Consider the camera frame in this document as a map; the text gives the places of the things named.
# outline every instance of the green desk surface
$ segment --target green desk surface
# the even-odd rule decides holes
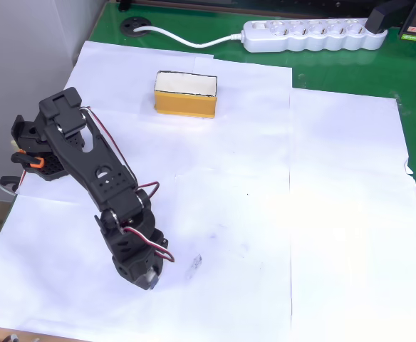
[[[416,43],[401,41],[396,28],[389,30],[383,46],[376,51],[249,53],[238,41],[195,49],[159,33],[130,38],[121,34],[119,26],[131,16],[143,16],[153,25],[195,43],[240,33],[246,21],[264,17],[138,5],[132,5],[129,11],[121,13],[117,4],[109,3],[90,40],[142,48],[208,53],[225,61],[286,66],[293,69],[294,88],[396,98],[410,155],[409,166],[414,171],[416,180]]]

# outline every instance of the red wire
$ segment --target red wire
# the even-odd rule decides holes
[[[170,253],[168,251],[168,249],[166,249],[165,247],[160,246],[159,244],[156,244],[155,242],[152,242],[150,240],[148,240],[146,238],[145,235],[143,235],[142,233],[140,233],[139,231],[132,229],[130,227],[124,227],[123,230],[125,230],[126,232],[131,232],[135,235],[137,235],[139,238],[141,238],[141,240],[144,241],[144,243],[146,243],[148,246],[154,247],[156,248],[158,251],[155,251],[156,255],[158,255],[159,257],[166,259],[170,262],[175,262],[175,258],[173,257],[172,253]],[[160,253],[160,252],[164,252],[166,254],[168,254],[169,257],[165,256],[164,254]]]
[[[140,189],[141,187],[150,187],[151,185],[155,185],[154,189],[148,195],[148,197],[151,198],[152,196],[154,196],[154,194],[156,193],[157,189],[159,189],[160,184],[159,184],[158,181],[140,185],[137,189]]]

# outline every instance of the yellow box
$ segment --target yellow box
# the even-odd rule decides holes
[[[159,113],[214,118],[216,76],[159,71],[154,93]]]

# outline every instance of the pencil mark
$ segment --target pencil mark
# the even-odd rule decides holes
[[[187,280],[192,279],[192,277],[195,275],[195,272],[197,272],[200,265],[202,265],[202,256],[199,254],[194,258],[194,260],[192,260],[192,265],[186,272]]]

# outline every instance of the power socket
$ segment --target power socket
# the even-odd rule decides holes
[[[241,42],[249,52],[380,48],[387,31],[372,34],[365,22],[366,19],[248,21],[241,32]]]

